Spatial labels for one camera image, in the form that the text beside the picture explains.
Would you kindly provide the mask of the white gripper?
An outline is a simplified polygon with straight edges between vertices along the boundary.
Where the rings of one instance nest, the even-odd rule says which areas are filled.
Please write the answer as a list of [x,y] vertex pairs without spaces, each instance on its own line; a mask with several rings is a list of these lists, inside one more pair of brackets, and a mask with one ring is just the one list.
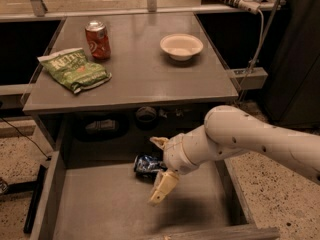
[[203,137],[193,133],[178,134],[170,140],[166,137],[151,137],[150,141],[159,149],[164,149],[164,163],[170,169],[157,173],[148,200],[151,206],[156,206],[176,187],[179,182],[178,174],[186,175],[197,170],[203,163],[204,144]]

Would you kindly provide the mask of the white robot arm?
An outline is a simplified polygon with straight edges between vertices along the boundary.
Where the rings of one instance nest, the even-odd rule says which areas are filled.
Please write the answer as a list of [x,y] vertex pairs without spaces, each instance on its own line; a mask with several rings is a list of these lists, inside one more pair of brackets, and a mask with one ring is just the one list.
[[204,124],[170,139],[152,137],[163,151],[165,171],[157,173],[148,203],[156,206],[176,187],[181,175],[208,161],[257,152],[317,183],[320,137],[267,124],[232,106],[212,108]]

